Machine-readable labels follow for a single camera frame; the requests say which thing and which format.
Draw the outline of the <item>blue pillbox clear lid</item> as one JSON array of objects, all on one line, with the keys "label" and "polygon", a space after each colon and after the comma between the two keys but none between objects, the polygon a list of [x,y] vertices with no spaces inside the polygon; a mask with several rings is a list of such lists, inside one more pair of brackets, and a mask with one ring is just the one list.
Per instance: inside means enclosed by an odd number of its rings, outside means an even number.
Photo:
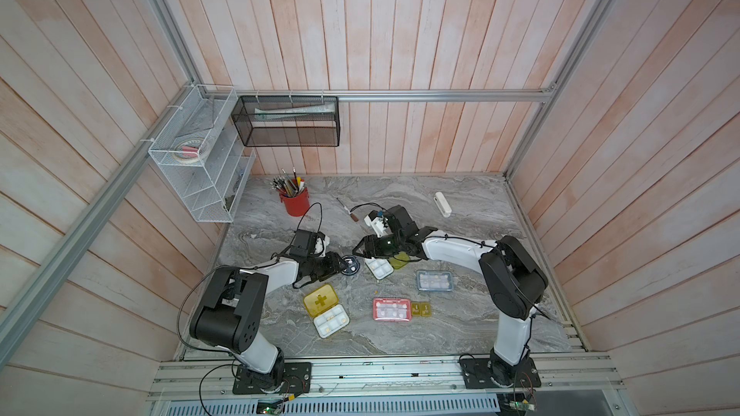
[{"label": "blue pillbox clear lid", "polygon": [[447,271],[418,271],[416,286],[420,292],[452,292],[454,277]]}]

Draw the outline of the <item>pink pillbox clear lid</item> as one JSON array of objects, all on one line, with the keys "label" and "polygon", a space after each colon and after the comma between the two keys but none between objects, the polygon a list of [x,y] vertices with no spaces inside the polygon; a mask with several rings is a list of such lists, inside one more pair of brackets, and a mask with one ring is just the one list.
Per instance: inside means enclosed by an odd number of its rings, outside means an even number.
[{"label": "pink pillbox clear lid", "polygon": [[372,309],[374,321],[409,322],[412,319],[412,302],[408,299],[375,298]]}]

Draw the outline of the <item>small yellow transparent pillbox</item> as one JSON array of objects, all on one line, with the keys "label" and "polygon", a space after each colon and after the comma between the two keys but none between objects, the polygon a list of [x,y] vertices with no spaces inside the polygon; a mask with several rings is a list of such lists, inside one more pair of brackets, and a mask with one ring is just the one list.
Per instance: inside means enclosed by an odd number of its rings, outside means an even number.
[{"label": "small yellow transparent pillbox", "polygon": [[429,302],[412,302],[410,311],[414,317],[431,317],[433,315],[432,306]]}]

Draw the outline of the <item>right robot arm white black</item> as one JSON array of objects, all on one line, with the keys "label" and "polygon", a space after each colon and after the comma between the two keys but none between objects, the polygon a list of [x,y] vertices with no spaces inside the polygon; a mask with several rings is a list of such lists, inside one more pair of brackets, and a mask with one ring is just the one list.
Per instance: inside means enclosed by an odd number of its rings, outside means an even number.
[{"label": "right robot arm white black", "polygon": [[414,261],[442,261],[481,273],[499,311],[489,376],[498,386],[508,388],[534,369],[529,341],[548,280],[520,240],[513,236],[474,240],[433,226],[420,227],[400,205],[372,211],[365,223],[373,233],[356,244],[354,256],[369,260],[404,252]]}]

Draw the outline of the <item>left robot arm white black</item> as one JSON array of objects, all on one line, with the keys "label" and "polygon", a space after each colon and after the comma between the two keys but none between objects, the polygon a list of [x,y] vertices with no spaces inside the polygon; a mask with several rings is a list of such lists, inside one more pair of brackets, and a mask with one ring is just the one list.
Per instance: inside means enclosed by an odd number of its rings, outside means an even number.
[{"label": "left robot arm white black", "polygon": [[279,369],[281,349],[259,332],[265,298],[299,282],[325,281],[350,264],[328,250],[320,231],[298,230],[270,261],[250,268],[220,266],[207,275],[207,285],[191,317],[189,336],[218,352],[228,352],[247,370],[269,375]]}]

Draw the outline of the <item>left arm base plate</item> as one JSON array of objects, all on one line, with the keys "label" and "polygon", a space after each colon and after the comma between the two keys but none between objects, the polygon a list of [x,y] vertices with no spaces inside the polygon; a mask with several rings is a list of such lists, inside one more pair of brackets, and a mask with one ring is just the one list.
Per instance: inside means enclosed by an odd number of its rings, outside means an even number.
[{"label": "left arm base plate", "polygon": [[310,362],[281,362],[268,374],[260,374],[239,365],[232,393],[267,396],[287,394],[298,397],[309,392],[311,376]]}]

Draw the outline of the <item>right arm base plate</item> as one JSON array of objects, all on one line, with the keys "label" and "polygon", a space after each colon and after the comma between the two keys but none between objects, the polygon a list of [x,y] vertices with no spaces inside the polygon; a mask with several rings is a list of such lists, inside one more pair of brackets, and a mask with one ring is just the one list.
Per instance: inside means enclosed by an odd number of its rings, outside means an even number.
[{"label": "right arm base plate", "polygon": [[471,354],[459,357],[458,364],[466,389],[540,388],[542,380],[531,356],[513,366],[498,358],[476,358]]}]

